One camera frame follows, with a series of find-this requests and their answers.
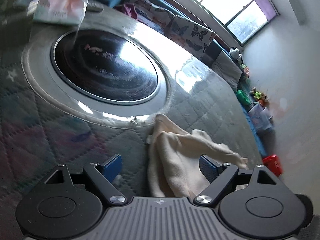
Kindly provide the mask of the grey remote control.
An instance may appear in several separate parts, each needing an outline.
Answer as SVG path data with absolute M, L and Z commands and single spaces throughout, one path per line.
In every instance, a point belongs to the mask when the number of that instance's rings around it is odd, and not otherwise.
M 102 12 L 104 10 L 104 6 L 95 1 L 88 1 L 86 10 L 89 12 Z

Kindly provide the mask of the large butterfly print cushion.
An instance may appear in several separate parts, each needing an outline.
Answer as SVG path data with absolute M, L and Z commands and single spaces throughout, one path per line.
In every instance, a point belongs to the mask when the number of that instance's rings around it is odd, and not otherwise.
M 201 60 L 216 33 L 212 30 L 182 16 L 175 16 L 167 38 Z

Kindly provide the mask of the black round induction cooktop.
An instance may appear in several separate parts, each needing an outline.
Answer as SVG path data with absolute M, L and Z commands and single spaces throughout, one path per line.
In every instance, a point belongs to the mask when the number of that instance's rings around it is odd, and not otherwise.
M 57 75 L 77 92 L 114 105 L 151 100 L 161 81 L 157 64 L 140 46 L 108 31 L 70 31 L 52 45 Z

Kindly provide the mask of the pink tissue pack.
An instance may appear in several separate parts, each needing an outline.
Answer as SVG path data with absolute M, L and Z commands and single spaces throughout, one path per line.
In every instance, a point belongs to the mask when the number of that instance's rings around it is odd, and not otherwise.
M 85 18 L 87 3 L 88 0 L 39 0 L 33 20 L 79 26 Z

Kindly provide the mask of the grey cushion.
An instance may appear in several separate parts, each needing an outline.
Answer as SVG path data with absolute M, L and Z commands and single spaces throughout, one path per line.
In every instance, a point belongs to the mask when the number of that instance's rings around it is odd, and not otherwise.
M 212 70 L 223 78 L 234 92 L 237 92 L 242 71 L 224 51 L 220 51 L 213 62 Z

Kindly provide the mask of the blue sofa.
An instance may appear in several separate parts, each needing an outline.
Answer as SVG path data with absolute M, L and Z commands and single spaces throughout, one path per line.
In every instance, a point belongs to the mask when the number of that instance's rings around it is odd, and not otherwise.
M 117 9 L 163 34 L 196 58 L 210 65 L 222 56 L 240 69 L 231 54 L 222 46 L 215 32 L 188 17 L 165 0 L 94 0 Z

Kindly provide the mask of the red plastic stool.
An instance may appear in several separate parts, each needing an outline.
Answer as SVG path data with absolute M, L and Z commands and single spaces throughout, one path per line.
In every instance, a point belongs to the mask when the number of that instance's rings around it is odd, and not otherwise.
M 277 177 L 283 174 L 283 169 L 277 155 L 269 155 L 263 158 L 263 165 L 266 166 Z

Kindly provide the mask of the green plastic bowl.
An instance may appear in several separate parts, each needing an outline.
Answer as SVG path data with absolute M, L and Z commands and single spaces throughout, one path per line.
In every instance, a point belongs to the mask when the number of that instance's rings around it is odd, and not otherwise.
M 247 95 L 244 93 L 244 91 L 242 90 L 238 90 L 236 92 L 236 97 L 238 99 L 238 101 L 244 106 L 244 107 L 248 107 L 251 105 L 251 101 L 249 100 L 249 98 L 247 97 Z

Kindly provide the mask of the colourful plush toys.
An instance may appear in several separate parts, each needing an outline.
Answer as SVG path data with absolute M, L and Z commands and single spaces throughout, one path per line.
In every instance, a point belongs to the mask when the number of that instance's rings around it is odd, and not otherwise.
M 249 94 L 254 99 L 255 103 L 258 103 L 261 107 L 267 106 L 269 98 L 264 92 L 258 91 L 255 87 L 253 87 Z

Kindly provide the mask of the magenta cloth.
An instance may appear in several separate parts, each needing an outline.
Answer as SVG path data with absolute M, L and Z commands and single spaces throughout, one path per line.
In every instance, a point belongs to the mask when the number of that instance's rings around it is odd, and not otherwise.
M 138 20 L 138 14 L 136 12 L 135 5 L 132 3 L 124 3 L 124 4 L 116 5 L 114 9 L 116 9 L 119 12 L 122 12 L 123 14 L 129 16 L 130 18 Z

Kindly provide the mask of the small butterfly print cushion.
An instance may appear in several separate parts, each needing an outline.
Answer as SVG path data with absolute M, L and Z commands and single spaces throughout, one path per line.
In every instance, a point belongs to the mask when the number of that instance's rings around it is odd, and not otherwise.
M 149 0 L 125 0 L 125 4 L 132 4 L 137 13 L 137 20 L 151 29 L 164 34 L 166 27 L 170 25 L 175 15 Z

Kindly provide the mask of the cream knit garment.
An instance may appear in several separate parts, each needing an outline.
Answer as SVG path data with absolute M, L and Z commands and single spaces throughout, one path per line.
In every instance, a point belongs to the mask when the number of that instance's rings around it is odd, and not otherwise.
M 181 129 L 166 115 L 155 118 L 149 146 L 148 182 L 153 197 L 188 197 L 194 199 L 209 181 L 199 168 L 201 155 L 218 164 L 231 163 L 247 169 L 248 160 L 225 144 L 214 143 L 202 130 L 191 133 Z

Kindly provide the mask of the window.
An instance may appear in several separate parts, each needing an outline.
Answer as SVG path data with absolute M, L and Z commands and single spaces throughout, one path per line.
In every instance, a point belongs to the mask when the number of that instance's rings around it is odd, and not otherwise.
M 271 0 L 173 0 L 214 29 L 230 47 L 243 47 L 278 12 Z

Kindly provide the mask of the clear plastic storage box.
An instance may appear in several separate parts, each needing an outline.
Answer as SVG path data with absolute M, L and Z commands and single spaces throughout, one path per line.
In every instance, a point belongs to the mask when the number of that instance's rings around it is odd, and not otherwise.
M 263 108 L 260 104 L 256 104 L 248 112 L 256 132 L 260 134 L 271 132 L 273 130 L 273 126 L 268 118 L 268 115 L 266 114 L 266 110 L 267 108 Z

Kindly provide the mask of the white plush toy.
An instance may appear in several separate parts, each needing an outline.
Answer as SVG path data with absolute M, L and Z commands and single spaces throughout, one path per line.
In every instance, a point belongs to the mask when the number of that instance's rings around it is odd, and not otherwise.
M 231 58 L 239 63 L 239 64 L 242 64 L 243 61 L 242 61 L 242 54 L 240 53 L 240 50 L 238 48 L 235 48 L 235 47 L 232 47 L 229 51 L 229 54 L 231 56 Z

